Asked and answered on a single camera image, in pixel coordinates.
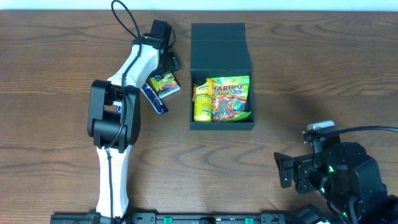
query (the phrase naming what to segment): box lid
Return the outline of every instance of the box lid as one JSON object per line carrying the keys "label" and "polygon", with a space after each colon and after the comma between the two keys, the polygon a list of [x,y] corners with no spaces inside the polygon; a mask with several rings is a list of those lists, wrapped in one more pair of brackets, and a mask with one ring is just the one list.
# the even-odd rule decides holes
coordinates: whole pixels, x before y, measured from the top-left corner
{"label": "box lid", "polygon": [[244,23],[192,24],[191,70],[251,71]]}

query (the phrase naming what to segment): open box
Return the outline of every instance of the open box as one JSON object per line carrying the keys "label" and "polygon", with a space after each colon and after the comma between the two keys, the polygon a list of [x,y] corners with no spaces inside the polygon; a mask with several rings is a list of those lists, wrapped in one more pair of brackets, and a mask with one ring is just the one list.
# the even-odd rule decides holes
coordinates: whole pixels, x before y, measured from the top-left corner
{"label": "open box", "polygon": [[250,78],[245,111],[251,111],[245,121],[235,123],[194,122],[194,104],[191,101],[191,130],[252,130],[254,127],[254,93],[252,65],[243,23],[192,24],[191,42],[191,99],[193,84],[202,85],[206,78]]}

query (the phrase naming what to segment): wooden table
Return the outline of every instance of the wooden table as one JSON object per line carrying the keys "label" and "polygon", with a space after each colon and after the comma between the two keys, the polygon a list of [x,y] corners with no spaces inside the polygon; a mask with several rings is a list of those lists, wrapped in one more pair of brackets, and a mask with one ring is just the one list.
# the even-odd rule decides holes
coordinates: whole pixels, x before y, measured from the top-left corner
{"label": "wooden table", "polygon": [[[132,27],[126,13],[122,20]],[[163,19],[177,33],[181,90],[155,113],[141,100],[141,133],[129,160],[131,205],[159,212],[294,210],[316,193],[281,189],[274,152],[311,152],[301,130],[398,126],[398,14],[378,12],[134,11],[141,32]],[[252,131],[190,131],[192,22],[245,22],[254,67]],[[131,36],[109,11],[0,11],[0,223],[48,223],[88,212],[100,170],[86,132],[90,86],[130,54]],[[379,163],[398,194],[398,135],[346,134]]]}

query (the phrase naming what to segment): gummy candy package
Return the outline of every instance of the gummy candy package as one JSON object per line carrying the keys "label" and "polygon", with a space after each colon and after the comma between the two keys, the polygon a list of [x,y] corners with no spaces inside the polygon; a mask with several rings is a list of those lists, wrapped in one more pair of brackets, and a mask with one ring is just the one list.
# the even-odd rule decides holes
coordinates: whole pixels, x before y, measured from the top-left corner
{"label": "gummy candy package", "polygon": [[212,122],[235,122],[246,119],[251,112],[244,108],[248,100],[249,76],[209,78],[213,82]]}

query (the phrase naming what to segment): white background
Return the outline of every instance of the white background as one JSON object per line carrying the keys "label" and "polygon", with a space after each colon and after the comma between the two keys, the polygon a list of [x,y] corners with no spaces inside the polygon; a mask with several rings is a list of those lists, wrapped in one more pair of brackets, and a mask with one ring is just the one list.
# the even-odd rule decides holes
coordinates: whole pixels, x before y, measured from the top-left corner
{"label": "white background", "polygon": [[[122,0],[130,9],[398,11],[398,0]],[[111,0],[0,0],[0,9],[109,9]]]}

